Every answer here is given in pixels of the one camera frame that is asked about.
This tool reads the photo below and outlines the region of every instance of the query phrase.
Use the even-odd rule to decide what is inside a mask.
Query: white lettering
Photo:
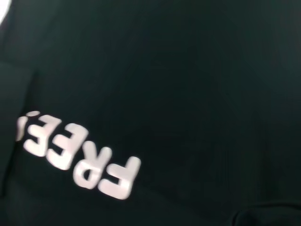
[[[133,182],[138,174],[140,165],[141,161],[137,157],[130,157],[125,167],[110,164],[107,167],[107,172],[111,176],[119,178],[119,183],[115,184],[107,179],[102,179],[98,184],[98,189],[116,199],[127,199],[131,194]]]
[[[28,122],[28,118],[26,116],[22,116],[22,117],[18,118],[16,141],[20,141],[24,137],[24,130],[25,130],[25,125],[27,122]]]
[[[99,182],[105,166],[108,164],[112,150],[103,147],[97,156],[96,146],[92,141],[86,141],[83,145],[85,159],[79,161],[73,171],[74,182],[87,189],[93,189]],[[84,178],[84,173],[90,170],[88,179]]]
[[[43,127],[38,125],[31,125],[28,127],[28,133],[37,137],[38,143],[28,139],[25,141],[23,147],[31,154],[38,157],[44,157],[48,149],[49,137],[62,121],[50,115],[43,115],[39,117],[39,120],[46,124]]]
[[[74,123],[68,124],[65,130],[72,133],[70,138],[59,134],[52,141],[53,144],[63,149],[62,154],[59,155],[53,149],[49,149],[46,155],[47,160],[61,170],[70,168],[75,154],[89,134],[86,128]]]
[[[33,116],[37,116],[39,114],[40,114],[39,111],[33,111],[33,112],[28,112],[26,114],[26,116],[33,117]],[[22,117],[18,118],[16,141],[20,141],[24,137],[25,126],[28,122],[28,118],[26,116],[22,116]]]

